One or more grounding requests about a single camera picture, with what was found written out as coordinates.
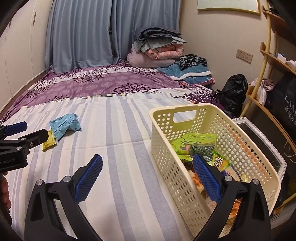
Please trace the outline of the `person's left hand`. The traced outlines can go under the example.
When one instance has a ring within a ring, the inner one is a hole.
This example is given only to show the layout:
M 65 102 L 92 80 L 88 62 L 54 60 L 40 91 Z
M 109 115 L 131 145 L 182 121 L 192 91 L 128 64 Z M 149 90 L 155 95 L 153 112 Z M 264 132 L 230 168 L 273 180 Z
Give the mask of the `person's left hand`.
M 10 201 L 10 194 L 9 194 L 9 184 L 6 179 L 6 175 L 8 173 L 4 172 L 2 173 L 3 177 L 1 180 L 1 201 L 3 204 L 8 208 L 11 209 L 11 201 Z

